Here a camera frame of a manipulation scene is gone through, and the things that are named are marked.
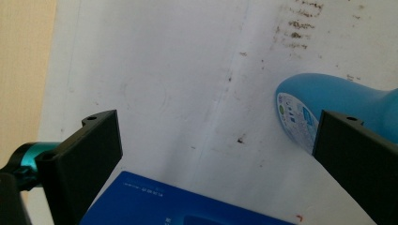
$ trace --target blue packaging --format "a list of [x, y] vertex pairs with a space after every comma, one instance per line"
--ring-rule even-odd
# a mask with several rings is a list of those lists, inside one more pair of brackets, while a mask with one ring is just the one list
[[326, 74], [303, 73], [278, 86], [276, 104], [286, 133], [310, 154], [322, 110], [359, 118], [366, 128], [398, 143], [398, 89], [375, 90]]
[[122, 172], [81, 225], [292, 225], [232, 204]]

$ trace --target product label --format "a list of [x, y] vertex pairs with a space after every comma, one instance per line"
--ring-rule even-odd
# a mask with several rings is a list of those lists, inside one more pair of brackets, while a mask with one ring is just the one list
[[313, 113], [299, 99], [286, 93], [278, 94], [277, 107], [284, 130], [312, 154], [319, 124]]

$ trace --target teal metal part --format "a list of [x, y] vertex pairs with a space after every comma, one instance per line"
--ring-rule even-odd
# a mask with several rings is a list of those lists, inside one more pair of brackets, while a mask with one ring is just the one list
[[55, 149], [60, 142], [37, 142], [33, 144], [24, 154], [21, 166], [31, 167], [34, 172], [38, 171], [36, 166], [35, 157], [43, 152]]

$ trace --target white paper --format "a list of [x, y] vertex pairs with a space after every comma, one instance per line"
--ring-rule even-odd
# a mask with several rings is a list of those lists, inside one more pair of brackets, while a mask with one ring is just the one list
[[[290, 222], [374, 224], [286, 137], [274, 92], [300, 72], [395, 88], [397, 9], [370, 0], [58, 1], [39, 138], [62, 141], [84, 117], [117, 109], [124, 157], [107, 184], [127, 170]], [[37, 205], [29, 202], [32, 214]]]

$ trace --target blue bottle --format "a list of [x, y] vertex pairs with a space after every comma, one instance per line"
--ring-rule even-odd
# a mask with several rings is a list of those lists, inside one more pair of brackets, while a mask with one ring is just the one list
[[345, 113], [392, 143], [398, 143], [398, 89], [375, 90], [342, 78], [303, 73], [276, 90], [278, 115], [291, 139], [313, 152], [322, 110]]

